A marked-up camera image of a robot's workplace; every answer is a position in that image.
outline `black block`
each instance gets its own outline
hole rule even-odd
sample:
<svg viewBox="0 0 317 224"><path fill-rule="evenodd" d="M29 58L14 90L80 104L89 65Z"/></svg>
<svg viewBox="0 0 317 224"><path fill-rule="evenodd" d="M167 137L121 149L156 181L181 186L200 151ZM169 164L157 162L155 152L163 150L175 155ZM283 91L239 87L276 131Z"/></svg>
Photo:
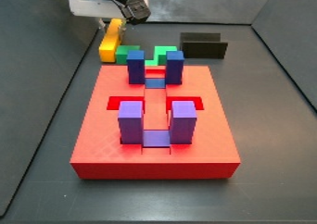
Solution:
<svg viewBox="0 0 317 224"><path fill-rule="evenodd" d="M180 46L185 58L224 58L227 43L220 42L220 33L181 32Z"/></svg>

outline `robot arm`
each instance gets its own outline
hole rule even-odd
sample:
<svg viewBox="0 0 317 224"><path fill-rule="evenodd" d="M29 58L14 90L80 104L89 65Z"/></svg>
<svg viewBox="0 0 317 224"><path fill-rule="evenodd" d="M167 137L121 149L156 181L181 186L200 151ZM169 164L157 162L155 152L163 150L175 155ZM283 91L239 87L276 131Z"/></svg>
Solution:
<svg viewBox="0 0 317 224"><path fill-rule="evenodd" d="M151 15L147 0L69 0L74 15L105 19L125 19L132 25Z"/></svg>

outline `white device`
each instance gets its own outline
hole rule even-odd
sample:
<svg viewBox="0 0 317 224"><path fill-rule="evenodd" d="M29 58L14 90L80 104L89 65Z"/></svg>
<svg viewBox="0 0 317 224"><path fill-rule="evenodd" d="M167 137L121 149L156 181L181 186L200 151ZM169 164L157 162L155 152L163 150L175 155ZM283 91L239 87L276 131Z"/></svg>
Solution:
<svg viewBox="0 0 317 224"><path fill-rule="evenodd" d="M148 7L148 0L143 0L143 2ZM121 10L109 0L69 0L69 8L76 16L97 17L105 19L125 19Z"/></svg>

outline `red block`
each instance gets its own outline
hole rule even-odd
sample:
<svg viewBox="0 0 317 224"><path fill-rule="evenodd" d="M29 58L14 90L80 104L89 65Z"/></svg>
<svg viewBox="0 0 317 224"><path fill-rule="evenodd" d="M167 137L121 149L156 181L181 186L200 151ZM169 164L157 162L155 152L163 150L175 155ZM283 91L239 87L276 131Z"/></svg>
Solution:
<svg viewBox="0 0 317 224"><path fill-rule="evenodd" d="M240 158L208 67L185 66L181 85L167 85L165 95L169 101L175 97L199 97L203 104L203 109L196 111L192 143L171 144L169 148L141 148L140 144L120 144L117 111L106 110L108 97L144 96L144 113L147 113L147 103L155 103L157 98L152 92L151 96L145 97L148 93L143 86L125 85L119 80L127 83L125 67L102 66L70 158L78 178L220 179L231 177L240 164ZM157 111L149 113L153 114L151 115L153 118L157 117Z"/></svg>

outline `green block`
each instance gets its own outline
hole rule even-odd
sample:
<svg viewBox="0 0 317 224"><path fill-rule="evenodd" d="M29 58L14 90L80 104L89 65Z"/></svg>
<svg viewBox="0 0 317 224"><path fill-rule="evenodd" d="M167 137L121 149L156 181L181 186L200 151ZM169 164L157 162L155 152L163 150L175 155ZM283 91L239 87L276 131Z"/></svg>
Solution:
<svg viewBox="0 0 317 224"><path fill-rule="evenodd" d="M176 51L175 46L155 46L153 59L157 61L157 65L165 65L165 52Z"/></svg>
<svg viewBox="0 0 317 224"><path fill-rule="evenodd" d="M115 51L115 62L117 65L125 65L128 50L140 50L139 45L119 45Z"/></svg>
<svg viewBox="0 0 317 224"><path fill-rule="evenodd" d="M144 60L144 65L145 66L156 66L157 65L157 61L155 59L145 59Z"/></svg>

